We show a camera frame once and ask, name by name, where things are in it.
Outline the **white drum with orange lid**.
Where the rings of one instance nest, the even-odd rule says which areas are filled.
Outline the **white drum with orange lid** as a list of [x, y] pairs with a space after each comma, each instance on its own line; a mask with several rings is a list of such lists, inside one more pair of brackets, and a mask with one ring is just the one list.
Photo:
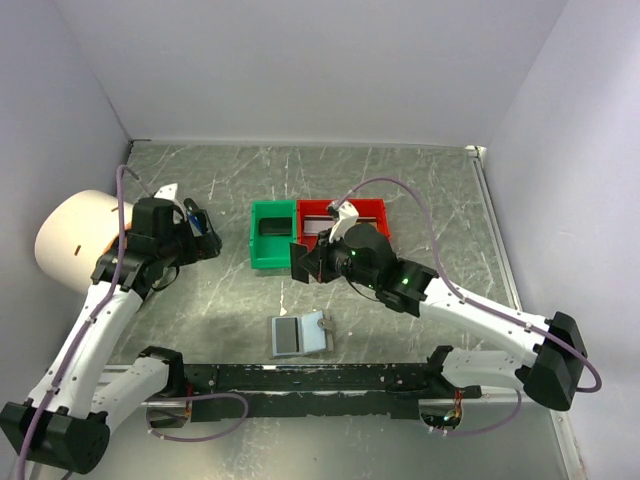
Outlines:
[[42, 224], [34, 245], [36, 262], [50, 278], [83, 294], [99, 257], [118, 233], [117, 198], [98, 190], [78, 192]]

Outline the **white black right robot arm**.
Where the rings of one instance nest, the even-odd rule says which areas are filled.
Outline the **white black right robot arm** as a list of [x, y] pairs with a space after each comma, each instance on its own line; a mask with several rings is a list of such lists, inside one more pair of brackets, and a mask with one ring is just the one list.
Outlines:
[[587, 357], [576, 320], [516, 311], [448, 285], [434, 269], [399, 257], [387, 237], [367, 224], [340, 240], [319, 234], [314, 248], [290, 246], [291, 276], [307, 283], [344, 278], [369, 288], [385, 307], [413, 317], [439, 320], [495, 346], [473, 354], [447, 349], [424, 374], [426, 390], [443, 398], [456, 388], [494, 386], [523, 391], [556, 411], [570, 409]]

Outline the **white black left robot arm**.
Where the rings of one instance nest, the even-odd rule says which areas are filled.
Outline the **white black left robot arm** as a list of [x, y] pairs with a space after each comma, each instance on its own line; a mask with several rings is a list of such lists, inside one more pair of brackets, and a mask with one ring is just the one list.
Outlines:
[[217, 257], [222, 241], [192, 199], [143, 198], [118, 227], [53, 364], [25, 401], [2, 408], [1, 429], [18, 455], [19, 479], [27, 462], [90, 472], [111, 433], [143, 401], [173, 399], [186, 390], [182, 354], [164, 347], [146, 348], [124, 374], [103, 389], [97, 385], [124, 327], [166, 270]]

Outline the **grey card holder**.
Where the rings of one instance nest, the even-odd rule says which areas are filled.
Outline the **grey card holder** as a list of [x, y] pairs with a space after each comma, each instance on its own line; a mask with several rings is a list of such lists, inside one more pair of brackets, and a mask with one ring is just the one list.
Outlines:
[[[275, 320], [296, 317], [298, 321], [299, 351], [291, 355], [278, 355], [275, 351]], [[270, 317], [267, 321], [269, 347], [272, 358], [306, 357], [334, 350], [335, 323], [327, 310], [318, 310], [302, 315]]]

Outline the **green plastic bin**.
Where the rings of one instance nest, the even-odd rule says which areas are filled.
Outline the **green plastic bin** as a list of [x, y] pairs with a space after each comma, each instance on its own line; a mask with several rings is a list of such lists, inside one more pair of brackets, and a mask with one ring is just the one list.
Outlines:
[[[265, 217], [291, 217], [293, 232], [289, 237], [259, 235], [258, 222]], [[249, 236], [250, 263], [253, 269], [270, 270], [290, 267], [290, 243], [297, 241], [296, 201], [254, 201], [251, 208]]]

